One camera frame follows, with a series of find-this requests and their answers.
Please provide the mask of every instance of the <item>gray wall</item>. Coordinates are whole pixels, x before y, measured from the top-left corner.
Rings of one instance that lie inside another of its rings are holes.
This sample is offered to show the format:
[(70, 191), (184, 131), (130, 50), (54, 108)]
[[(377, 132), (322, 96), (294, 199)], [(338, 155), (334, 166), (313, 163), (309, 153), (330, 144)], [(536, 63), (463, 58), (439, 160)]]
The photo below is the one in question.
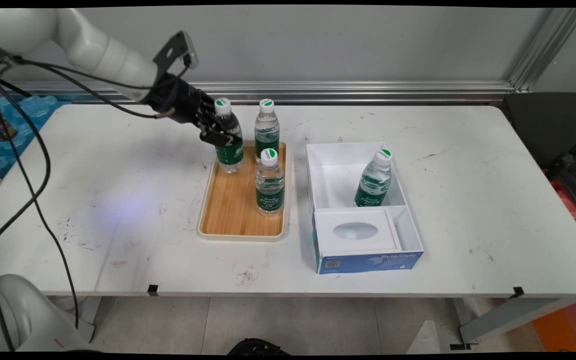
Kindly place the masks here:
[(537, 92), (576, 92), (576, 28), (532, 87)]
[[(507, 80), (546, 14), (542, 8), (355, 5), (98, 7), (81, 12), (149, 58), (174, 33), (186, 30), (200, 66), (185, 79), (202, 82)], [(54, 43), (28, 59), (68, 65)], [(34, 68), (20, 68), (7, 78), (56, 79)]]

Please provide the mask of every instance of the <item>white table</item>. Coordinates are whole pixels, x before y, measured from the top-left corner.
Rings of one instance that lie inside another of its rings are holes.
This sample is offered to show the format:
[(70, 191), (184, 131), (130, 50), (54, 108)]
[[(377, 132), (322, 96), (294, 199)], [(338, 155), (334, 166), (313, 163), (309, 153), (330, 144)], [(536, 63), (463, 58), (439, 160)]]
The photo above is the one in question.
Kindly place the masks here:
[[(244, 138), (253, 139), (257, 107), (233, 111)], [(507, 312), (526, 322), (576, 301), (576, 223), (495, 107), (291, 105), (276, 112), (292, 161), (287, 235), (248, 243), (197, 233), (215, 150), (194, 126), (108, 105), (58, 109), (41, 130), (53, 167), (39, 203), (77, 293), (146, 296), (157, 285), (159, 296), (507, 298), (521, 287), (522, 301), (496, 312), (503, 319), (493, 330), (507, 330)], [(318, 275), (305, 145), (374, 141), (393, 152), (425, 253), (410, 271)], [(36, 141), (22, 161), (36, 189), (44, 176)], [(0, 185), (0, 226), (29, 198), (15, 165)], [(0, 237), (6, 273), (47, 295), (70, 294), (34, 206)], [(494, 313), (463, 326), (464, 339), (492, 334), (480, 328), (490, 330)]]

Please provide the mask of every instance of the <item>floor tile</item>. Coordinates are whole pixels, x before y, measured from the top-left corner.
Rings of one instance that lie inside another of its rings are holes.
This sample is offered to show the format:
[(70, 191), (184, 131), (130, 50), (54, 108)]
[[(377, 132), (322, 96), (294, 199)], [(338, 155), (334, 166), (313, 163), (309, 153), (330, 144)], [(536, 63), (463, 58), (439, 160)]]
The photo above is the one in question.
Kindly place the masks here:
[(459, 317), (448, 298), (375, 298), (381, 351), (406, 354), (424, 321), (434, 321), (442, 353), (460, 344)]
[(371, 298), (211, 298), (202, 354), (245, 338), (291, 355), (381, 354)]
[[(459, 317), (450, 298), (375, 298), (381, 350), (384, 354), (405, 354), (424, 321), (435, 321), (439, 346), (444, 354), (541, 352), (544, 346), (532, 323), (496, 337), (484, 339), (471, 350), (450, 350), (461, 344)], [(479, 299), (480, 313), (501, 305), (505, 299)]]
[(103, 297), (92, 344), (108, 353), (199, 354), (208, 297)]

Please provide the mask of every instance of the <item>white box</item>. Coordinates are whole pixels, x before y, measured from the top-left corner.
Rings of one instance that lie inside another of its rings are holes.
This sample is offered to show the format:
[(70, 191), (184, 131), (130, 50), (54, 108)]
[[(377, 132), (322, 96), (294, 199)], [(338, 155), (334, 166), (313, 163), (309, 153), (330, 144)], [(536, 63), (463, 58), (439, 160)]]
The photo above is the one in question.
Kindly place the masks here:
[(317, 273), (412, 269), (424, 253), (398, 182), (392, 180), (381, 206), (355, 207), (362, 172), (385, 143), (306, 145), (306, 173)]

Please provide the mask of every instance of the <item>bamboo tray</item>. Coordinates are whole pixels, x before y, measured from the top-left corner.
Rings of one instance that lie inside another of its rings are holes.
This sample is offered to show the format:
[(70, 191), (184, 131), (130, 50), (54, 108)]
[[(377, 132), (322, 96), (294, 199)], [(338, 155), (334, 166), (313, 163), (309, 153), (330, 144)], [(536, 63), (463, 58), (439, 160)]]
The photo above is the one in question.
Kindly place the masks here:
[(279, 164), (283, 168), (283, 211), (277, 216), (263, 216), (258, 212), (255, 192), (255, 142), (244, 141), (244, 162), (236, 173), (219, 167), (217, 157), (203, 198), (197, 231), (207, 240), (238, 240), (276, 242), (284, 235), (284, 218), (288, 200), (288, 166), (286, 143), (279, 142)]

